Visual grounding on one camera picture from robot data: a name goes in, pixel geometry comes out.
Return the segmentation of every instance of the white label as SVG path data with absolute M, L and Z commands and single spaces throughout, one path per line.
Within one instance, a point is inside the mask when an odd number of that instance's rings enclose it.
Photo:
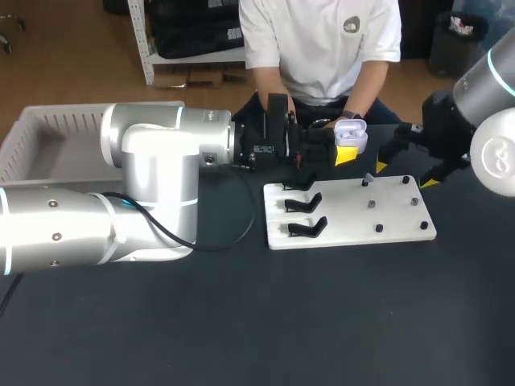
M 424 130 L 424 128 L 422 126 L 417 126 L 417 125 L 411 126 L 411 131 L 413 131 L 414 133 L 420 134 L 423 130 Z
M 229 38 L 229 40 L 241 39 L 242 36 L 243 34 L 241 33 L 240 27 L 230 28 L 227 30 L 227 37 Z
M 216 8 L 217 6 L 235 6 L 238 0 L 209 0 L 208 7 Z

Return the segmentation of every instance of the white board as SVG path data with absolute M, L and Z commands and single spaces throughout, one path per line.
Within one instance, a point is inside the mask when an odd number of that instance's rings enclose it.
M 433 225 L 418 184 L 401 177 L 374 179 L 362 187 L 362 179 L 319 181 L 309 191 L 285 191 L 282 184 L 265 185 L 268 244 L 271 249 L 322 248 L 344 245 L 401 243 L 434 240 Z M 311 214 L 287 213 L 285 199 L 309 203 L 317 193 L 322 202 Z M 375 201 L 375 207 L 369 202 Z M 328 225 L 318 238 L 291 236 L 288 224 L 314 226 L 326 216 Z M 427 229 L 421 229 L 422 222 Z M 376 227 L 382 224 L 382 232 Z

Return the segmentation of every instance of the t-shirt logo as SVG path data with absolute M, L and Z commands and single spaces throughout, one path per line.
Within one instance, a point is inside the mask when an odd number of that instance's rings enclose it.
M 360 18 L 352 16 L 345 21 L 344 31 L 349 34 L 356 34 L 360 30 L 360 24 Z

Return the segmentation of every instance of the black trash can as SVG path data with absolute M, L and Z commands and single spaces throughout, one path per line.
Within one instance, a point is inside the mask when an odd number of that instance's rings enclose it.
M 450 29 L 451 16 L 461 18 L 466 26 L 473 26 L 471 35 L 460 35 Z M 436 19 L 435 37 L 429 59 L 429 70 L 437 76 L 460 78 L 477 61 L 478 47 L 488 33 L 485 18 L 464 12 L 444 12 Z

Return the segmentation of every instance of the hand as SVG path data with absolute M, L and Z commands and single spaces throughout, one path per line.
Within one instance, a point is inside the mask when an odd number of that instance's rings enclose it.
M 336 123 L 338 123 L 338 121 L 341 121 L 343 119 L 348 119 L 346 117 L 339 117 L 338 119 L 335 119 L 334 121 L 330 121 L 329 123 L 327 123 L 324 128 L 325 129 L 334 129 L 335 126 L 336 126 Z

